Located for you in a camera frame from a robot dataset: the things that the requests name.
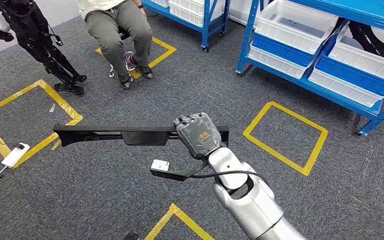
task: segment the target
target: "white shirt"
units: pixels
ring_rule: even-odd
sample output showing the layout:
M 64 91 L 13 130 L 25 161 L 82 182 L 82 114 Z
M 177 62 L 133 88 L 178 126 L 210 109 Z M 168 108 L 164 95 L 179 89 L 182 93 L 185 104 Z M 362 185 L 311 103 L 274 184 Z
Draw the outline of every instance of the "white shirt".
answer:
M 85 19 L 86 15 L 95 10 L 108 10 L 117 6 L 126 0 L 77 0 L 78 9 L 81 17 Z

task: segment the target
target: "blue storage bin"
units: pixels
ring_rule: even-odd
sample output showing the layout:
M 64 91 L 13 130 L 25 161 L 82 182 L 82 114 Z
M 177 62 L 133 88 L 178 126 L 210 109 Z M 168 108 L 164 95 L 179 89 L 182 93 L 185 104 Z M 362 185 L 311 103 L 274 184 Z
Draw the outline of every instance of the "blue storage bin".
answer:
M 337 36 L 338 34 L 332 36 L 328 41 L 326 47 L 321 52 L 320 60 L 316 63 L 315 68 L 369 92 L 384 96 L 383 78 L 328 57 L 335 46 Z
M 308 67 L 312 60 L 319 54 L 322 46 L 318 48 L 314 55 L 301 51 L 292 46 L 286 45 L 269 37 L 254 32 L 254 39 L 252 46 L 264 50 L 265 52 L 279 56 L 289 62 L 300 65 L 302 67 Z

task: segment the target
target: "white storage bin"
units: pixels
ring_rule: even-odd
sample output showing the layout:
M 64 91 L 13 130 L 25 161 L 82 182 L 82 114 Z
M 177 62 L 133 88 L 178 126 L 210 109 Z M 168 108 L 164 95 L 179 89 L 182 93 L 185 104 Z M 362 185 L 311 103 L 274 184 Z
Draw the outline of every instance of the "white storage bin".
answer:
M 174 4 L 188 9 L 198 15 L 204 15 L 204 5 L 206 0 L 171 0 Z M 214 0 L 209 1 L 209 9 L 213 6 Z M 215 4 L 214 12 L 224 7 L 224 0 L 218 0 Z
M 168 8 L 169 7 L 169 0 L 150 0 L 151 2 L 154 2 L 158 5 L 161 5 L 163 6 L 164 8 Z
M 338 18 L 287 0 L 274 0 L 256 17 L 255 32 L 313 55 Z
M 371 29 L 384 43 L 384 30 L 376 27 Z M 348 24 L 339 32 L 329 58 L 384 79 L 384 57 L 364 51 L 360 43 L 352 38 Z
M 316 68 L 313 70 L 308 80 L 369 108 L 373 107 L 377 101 L 384 99 L 384 96 L 374 94 Z
M 170 13 L 185 20 L 188 21 L 194 25 L 197 25 L 198 27 L 204 26 L 204 13 L 199 14 L 194 11 L 191 11 L 185 7 L 182 7 L 178 4 L 176 4 L 174 1 L 168 1 L 170 5 Z M 214 9 L 214 12 L 212 13 L 211 21 L 220 17 L 222 15 L 223 11 L 223 5 L 216 5 L 216 8 Z
M 311 63 L 307 67 L 300 66 L 252 45 L 248 57 L 296 79 L 301 79 L 306 69 L 311 66 Z

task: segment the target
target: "gray pants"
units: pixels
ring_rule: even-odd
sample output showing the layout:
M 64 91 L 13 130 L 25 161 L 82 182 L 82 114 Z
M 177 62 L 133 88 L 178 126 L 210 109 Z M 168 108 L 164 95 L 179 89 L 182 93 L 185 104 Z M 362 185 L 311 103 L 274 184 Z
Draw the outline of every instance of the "gray pants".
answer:
M 152 29 L 133 1 L 126 0 L 106 11 L 91 11 L 85 21 L 89 34 L 98 41 L 102 54 L 119 75 L 127 74 L 125 50 L 119 36 L 119 28 L 127 31 L 134 42 L 135 62 L 143 67 L 148 66 Z

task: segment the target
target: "stool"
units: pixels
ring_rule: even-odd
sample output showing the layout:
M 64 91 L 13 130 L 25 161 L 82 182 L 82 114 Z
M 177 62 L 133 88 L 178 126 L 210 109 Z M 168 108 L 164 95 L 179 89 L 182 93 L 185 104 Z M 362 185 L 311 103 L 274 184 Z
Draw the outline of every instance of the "stool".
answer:
M 129 34 L 126 30 L 124 30 L 124 29 L 122 29 L 122 28 L 119 28 L 119 29 L 118 29 L 118 32 L 119 32 L 118 35 L 120 36 L 120 39 L 121 39 L 122 41 L 124 41 L 124 40 L 130 38 L 130 34 Z M 126 63 L 126 68 L 127 68 L 128 71 L 129 71 L 129 68 L 128 68 L 128 65 L 127 65 L 127 58 L 128 58 L 128 55 L 130 55 L 130 54 L 134 54 L 134 52 L 132 52 L 132 51 L 127 51 L 127 52 L 125 52 L 125 54 L 124 54 L 124 61 L 125 61 L 125 63 Z M 111 67 L 111 69 L 109 70 L 109 77 L 110 77 L 110 78 L 114 78 L 114 77 L 116 76 L 116 73 L 115 73 L 115 71 L 114 71 L 114 67 L 113 67 L 112 64 L 110 64 L 110 67 Z

